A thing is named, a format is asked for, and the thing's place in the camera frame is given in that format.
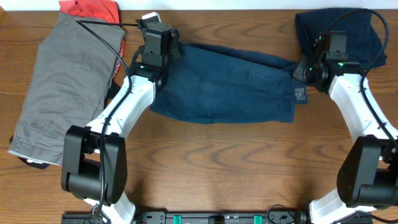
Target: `white wall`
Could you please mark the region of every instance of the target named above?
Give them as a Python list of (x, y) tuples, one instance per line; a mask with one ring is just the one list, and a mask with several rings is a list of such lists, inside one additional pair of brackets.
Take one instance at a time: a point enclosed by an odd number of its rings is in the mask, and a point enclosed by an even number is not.
[[(120, 10), (320, 9), (363, 7), (398, 9), (398, 0), (116, 0)], [(0, 0), (6, 11), (59, 10), (57, 0)]]

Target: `dark blue cloth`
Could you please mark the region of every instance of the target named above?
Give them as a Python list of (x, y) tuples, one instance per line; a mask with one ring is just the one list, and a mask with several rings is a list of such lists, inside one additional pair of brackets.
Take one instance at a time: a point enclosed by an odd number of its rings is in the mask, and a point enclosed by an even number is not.
[[(295, 18), (297, 37), (303, 54), (312, 57), (315, 53), (313, 45), (319, 35), (327, 31), (338, 17), (352, 10), (355, 9), (332, 8), (297, 14)], [(371, 26), (371, 14), (368, 12), (358, 12), (345, 17), (333, 30), (347, 32), (348, 58), (350, 61), (361, 63), (365, 68), (370, 66), (382, 48), (381, 41)], [(386, 58), (387, 56), (382, 54), (375, 67), (385, 65)]]
[(211, 45), (180, 44), (169, 79), (150, 109), (194, 123), (292, 122), (305, 85), (291, 78), (295, 62)]

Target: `red cloth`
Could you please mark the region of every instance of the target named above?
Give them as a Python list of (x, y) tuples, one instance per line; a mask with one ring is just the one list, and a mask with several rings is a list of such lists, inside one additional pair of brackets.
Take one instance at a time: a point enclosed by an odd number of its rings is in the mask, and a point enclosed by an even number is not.
[[(59, 1), (60, 11), (69, 16), (91, 17), (102, 19), (106, 22), (119, 23), (118, 4), (110, 0), (67, 0)], [(120, 57), (124, 53), (124, 40), (119, 51)], [(118, 60), (114, 76), (119, 70), (121, 63)]]

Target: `gray pants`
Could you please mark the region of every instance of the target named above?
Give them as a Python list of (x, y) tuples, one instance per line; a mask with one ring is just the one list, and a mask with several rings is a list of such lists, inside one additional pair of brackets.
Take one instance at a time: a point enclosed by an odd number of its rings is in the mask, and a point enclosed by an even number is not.
[[(101, 21), (60, 13), (54, 30), (39, 46), (11, 154), (60, 165), (69, 127), (85, 126), (104, 109), (116, 56), (79, 26), (77, 19)], [(122, 28), (87, 26), (120, 50)]]

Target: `wooden surface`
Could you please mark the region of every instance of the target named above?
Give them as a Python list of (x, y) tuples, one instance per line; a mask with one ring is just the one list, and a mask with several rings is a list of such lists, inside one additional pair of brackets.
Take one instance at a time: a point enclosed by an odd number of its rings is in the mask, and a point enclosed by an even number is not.
[[(299, 60), (294, 17), (300, 11), (160, 11), (185, 42), (257, 50)], [(124, 11), (133, 22), (144, 11)], [(369, 74), (390, 122), (398, 126), (398, 13), (381, 11), (390, 28), (387, 65)], [(90, 206), (60, 186), (61, 167), (31, 168), (7, 153), (35, 64), (37, 47), (51, 32), (57, 12), (8, 12), (0, 23), (0, 223), (60, 223), (66, 211)], [(376, 30), (383, 29), (374, 19)], [(141, 33), (127, 28), (130, 61)], [(151, 111), (127, 140), (126, 192), (139, 206), (170, 211), (266, 210), (272, 204), (300, 207), (336, 186), (351, 149), (337, 106), (308, 91), (294, 123), (192, 124)], [(398, 209), (375, 214), (397, 218)]]

